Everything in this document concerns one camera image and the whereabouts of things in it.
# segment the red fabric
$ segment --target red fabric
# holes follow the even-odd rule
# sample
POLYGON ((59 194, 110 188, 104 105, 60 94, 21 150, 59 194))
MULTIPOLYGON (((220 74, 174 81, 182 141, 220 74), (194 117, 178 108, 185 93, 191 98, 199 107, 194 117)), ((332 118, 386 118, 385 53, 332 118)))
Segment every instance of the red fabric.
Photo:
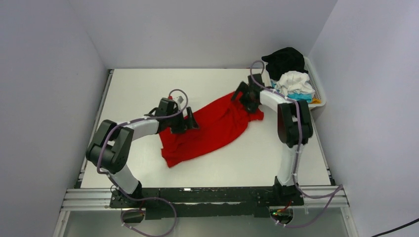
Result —
POLYGON ((230 101, 232 95, 225 95, 194 112, 200 129, 190 129, 183 134, 171 134, 170 129, 159 133, 162 156, 169 167, 231 143, 246 130, 250 121, 263 119, 259 109, 249 114, 238 99, 230 101))

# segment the purple cable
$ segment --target purple cable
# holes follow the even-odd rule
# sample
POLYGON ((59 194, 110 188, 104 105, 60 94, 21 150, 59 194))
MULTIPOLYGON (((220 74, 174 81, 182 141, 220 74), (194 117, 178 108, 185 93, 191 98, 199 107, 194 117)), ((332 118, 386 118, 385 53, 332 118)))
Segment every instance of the purple cable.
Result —
MULTIPOLYGON (((188 95, 183 91, 183 90, 181 90, 181 89, 173 89, 171 92, 169 92, 169 96, 173 93, 173 92, 175 92, 175 91, 179 91, 179 92, 181 92, 184 96, 185 96, 185 99, 186 99, 186 102, 185 102, 185 106, 181 109, 181 110, 179 110, 178 112, 176 112, 175 114, 173 114, 173 115, 169 115, 169 116, 159 116, 159 117, 148 117, 147 118, 147 120, 150 120, 150 119, 169 119, 169 118, 172 118, 172 117, 174 117, 174 116, 177 116, 178 114, 180 114, 180 113, 182 113, 185 109, 186 109, 186 107, 188 106, 188 103, 189 103, 189 98, 188 98, 188 95)), ((170 228, 170 230, 168 230, 166 233, 164 233, 164 234, 162 234, 162 235, 159 235, 159 236, 152 236, 152 235, 149 235, 149 234, 146 234, 146 233, 144 233, 144 232, 141 232, 140 230, 138 230, 138 229, 136 229, 136 228, 133 228, 132 226, 130 226, 130 225, 127 225, 126 223, 124 223, 124 220, 123 220, 123 216, 129 211, 129 212, 133 212, 134 210, 133 209, 131 209, 131 210, 128 210, 128 211, 125 211, 125 212, 123 212, 122 213, 122 215, 121 215, 121 221, 122 221, 122 223, 123 223, 123 225, 125 226, 125 227, 127 227, 127 228, 129 228, 130 230, 133 230, 133 231, 135 231, 135 232, 137 232, 137 233, 139 233, 139 234, 141 234, 141 235, 144 235, 144 236, 146 236, 146 237, 164 237, 164 236, 167 236, 168 234, 170 234, 170 232, 172 232, 173 231, 173 229, 174 229, 174 227, 176 226, 176 223, 177 223, 177 213, 176 213, 176 209, 174 208, 174 206, 168 201, 168 200, 166 200, 166 199, 164 199, 164 198, 161 198, 161 197, 146 197, 146 198, 140 198, 140 199, 137 199, 137 198, 132 198, 132 197, 130 197, 124 190, 122 190, 118 185, 117 185, 117 183, 115 182, 115 180, 110 176, 110 175, 108 175, 108 172, 104 172, 104 171, 101 171, 100 170, 100 165, 102 164, 102 158, 103 158, 103 153, 105 152, 105 149, 106 149, 106 145, 108 144, 108 142, 109 142, 109 140, 110 140, 110 138, 111 138, 111 136, 112 136, 112 134, 115 132, 115 130, 117 130, 119 127, 122 127, 122 126, 125 126, 125 125, 128 125, 128 124, 130 124, 130 123, 135 123, 135 122, 140 122, 140 121, 144 121, 144 120, 146 120, 146 118, 137 118, 137 119, 133 119, 133 120, 131 120, 131 121, 128 121, 128 122, 123 122, 123 123, 120 123, 120 124, 117 124, 114 128, 112 128, 111 129, 111 131, 109 131, 109 134, 106 136, 106 138, 105 138, 105 141, 104 141, 104 143, 103 143, 103 146, 102 146, 102 149, 100 150, 100 154, 99 154, 99 158, 98 158, 98 160, 97 160, 97 168, 96 168, 96 171, 97 171, 97 173, 99 173, 99 174, 106 174, 107 176, 108 176, 108 178, 109 178, 109 180, 115 185, 115 187, 119 190, 119 191, 121 191, 121 193, 122 194, 124 194, 124 196, 126 196, 128 199, 130 199, 130 200, 132 200, 132 201, 146 201, 146 200, 160 200, 160 201, 164 201, 164 202, 166 202, 167 204, 169 204, 169 206, 173 209, 173 213, 174 213, 174 222, 173 222, 173 225, 172 225, 172 227, 170 228)))
MULTIPOLYGON (((298 165, 298 159, 299 159, 299 150, 300 150, 300 147, 301 147, 301 143, 302 143, 302 128, 301 128, 301 119, 300 119, 300 109, 299 109, 299 105, 298 105, 298 102, 296 101, 296 100, 293 100, 293 99, 291 99, 291 98, 288 98, 288 97, 286 97, 286 96, 284 96, 283 94, 281 94, 281 93, 279 93, 277 90, 275 90, 275 89, 269 89, 269 88, 267 88, 267 87, 265 87, 265 86, 263 86, 263 85, 261 85, 261 84, 259 84, 257 81, 256 81, 256 79, 253 77, 253 73, 252 73, 252 68, 253 68, 253 66, 256 64, 256 63, 261 63, 262 64, 262 72, 261 72, 261 74, 264 72, 264 70, 265 70, 265 64, 264 64, 264 62, 262 62, 262 61, 260 61, 260 60, 257 60, 257 61, 254 61, 252 64, 251 64, 251 66, 250 66, 250 76, 251 76, 251 79, 253 80, 253 82, 256 84, 256 85, 258 85, 258 86, 260 86, 261 88, 263 88, 263 89, 265 89, 265 90, 268 90, 268 91, 273 91, 275 94, 277 94, 277 95, 279 95, 279 96, 281 96, 282 98, 284 98, 284 99, 286 99, 287 101, 290 101, 290 102, 293 102, 294 104, 295 104, 295 108, 296 108, 296 111, 297 111, 297 125, 298 125, 298 136, 299 136, 299 138, 298 138, 298 145, 297 145, 297 152, 295 153, 295 162, 294 162, 294 167, 293 167, 293 173, 296 173, 297 172, 297 165, 298 165)), ((306 226, 308 226, 308 225, 311 225, 311 224, 313 224, 316 220, 317 220, 317 218, 319 218, 325 211, 326 211, 326 209, 327 209, 327 207, 329 206, 329 204, 330 204, 330 202, 332 201, 332 199, 333 199, 333 197, 335 196, 335 194, 336 193, 338 193, 340 190, 342 190, 343 189, 343 185, 341 184, 341 185, 339 185, 337 188, 336 188, 336 190, 334 190, 333 192, 331 192, 330 194, 326 194, 326 195, 321 195, 321 196, 311 196, 311 195, 308 195, 308 194, 306 194, 299 186, 298 186, 298 184, 297 184, 297 182, 296 182, 296 180, 295 180, 295 176, 293 175, 293 182, 294 182, 294 185, 295 185, 295 188, 298 190, 298 191, 300 191, 300 193, 302 193, 304 196, 306 196, 306 197, 308 197, 308 198, 311 198, 311 199, 320 199, 320 198, 327 198, 327 197, 330 197, 330 199, 329 199, 329 201, 327 202, 327 204, 326 204, 326 206, 323 208, 323 210, 322 210, 322 212, 320 212, 319 213, 319 215, 318 216, 316 216, 312 221, 310 221, 310 222, 308 222, 308 223, 306 223, 306 224, 304 224, 304 225, 299 225, 299 226, 286 226, 286 227, 289 227, 289 228, 302 228, 302 227, 306 227, 306 226)))

